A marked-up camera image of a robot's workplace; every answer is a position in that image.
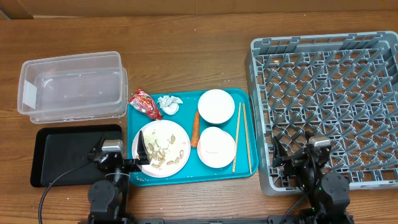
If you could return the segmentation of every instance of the wooden table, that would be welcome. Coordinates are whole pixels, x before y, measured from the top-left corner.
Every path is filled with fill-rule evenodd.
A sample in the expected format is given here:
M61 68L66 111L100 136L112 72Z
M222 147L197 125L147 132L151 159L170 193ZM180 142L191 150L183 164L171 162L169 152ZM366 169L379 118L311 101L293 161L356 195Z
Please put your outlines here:
M244 58L258 37L393 30L397 12L311 12L224 16L108 17L0 21L0 223L36 223L44 188L29 183L36 132L43 127L108 124L126 117L33 124L17 112L26 60L115 50L132 93L239 87L247 90ZM76 223L90 212L90 186L55 187L43 207L45 223ZM396 190L350 192L356 223L397 223ZM247 179L131 187L128 210L138 218L261 218L282 215L298 197L268 197L258 173Z

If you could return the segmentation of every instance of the white plate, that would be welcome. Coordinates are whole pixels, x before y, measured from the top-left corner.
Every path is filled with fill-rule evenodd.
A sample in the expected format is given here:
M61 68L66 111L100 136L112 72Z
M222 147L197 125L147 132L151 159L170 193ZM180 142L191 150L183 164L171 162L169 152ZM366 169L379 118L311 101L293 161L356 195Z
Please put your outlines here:
M236 154L236 144L235 140L231 135L224 132L226 137L223 142L224 147L216 153L209 153L203 148L201 139L198 141L198 155L200 160L209 167L212 168L222 168L230 164Z
M146 165L142 166L143 173L151 177L169 177L173 174L176 174L184 167L191 152L191 144L187 132L185 132L180 125L174 123L173 121L157 120L146 124L141 128L141 131L144 135L146 144L149 143L147 142L147 135L149 135L150 142L152 140L154 141L154 139L157 139L161 148L169 146L170 150L170 153L166 154L166 160L161 165L161 169L157 169L151 165ZM172 134L175 136L175 142L173 144L168 144L168 139L171 138ZM138 135L139 132L136 134L132 142L131 152L133 158L137 157ZM180 162L178 164L167 165L166 163L168 161L175 160L177 156L180 155L181 150L183 151L183 157L180 159ZM151 164L153 163L158 164L159 161L152 160Z
M234 114L235 102L224 90L209 90L199 98L198 111L205 121L221 124Z

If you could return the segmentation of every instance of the black cable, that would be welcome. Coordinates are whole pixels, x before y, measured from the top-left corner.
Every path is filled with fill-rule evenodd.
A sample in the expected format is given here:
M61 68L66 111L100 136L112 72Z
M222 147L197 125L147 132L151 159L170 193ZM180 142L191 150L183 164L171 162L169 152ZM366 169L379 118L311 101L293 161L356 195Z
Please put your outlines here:
M63 177L64 175L67 175L67 174L69 174L70 172L75 171L75 170L77 170L77 169L81 169L81 168L87 166L88 164L91 164L91 162L86 163L86 164L84 164L84 165L82 165L82 166L80 166L80 167L76 167L76 168L73 168L73 169L70 169L70 170L64 172L64 173L61 174L59 177L57 177L57 178L47 187L47 189L46 189L45 192L43 193L42 199L40 200L40 204L39 204L39 212L38 212L39 224L43 224L43 220L42 220L42 208L43 208L44 198L45 198L45 196L47 195L47 193L49 192L50 188L54 185L54 183L56 183L56 181L57 181L58 179L60 179L61 177Z
M294 203L294 205L292 205L292 206L286 211L285 215L282 217L282 219L280 220L279 224L283 224L283 223L285 222L286 216L287 216L297 205L299 205L300 203L302 203L302 201L303 201L304 199L306 199L306 198L315 190L315 188L316 188L316 186L317 186L317 167L316 167L315 160L313 159L311 153L308 153L308 154L309 154L310 160L312 161L312 167L313 167L313 178L314 178L314 180L313 180L313 186L312 186L312 188L311 188L308 192L306 192L305 194L303 194L303 196L301 196L300 199L299 199L296 203Z

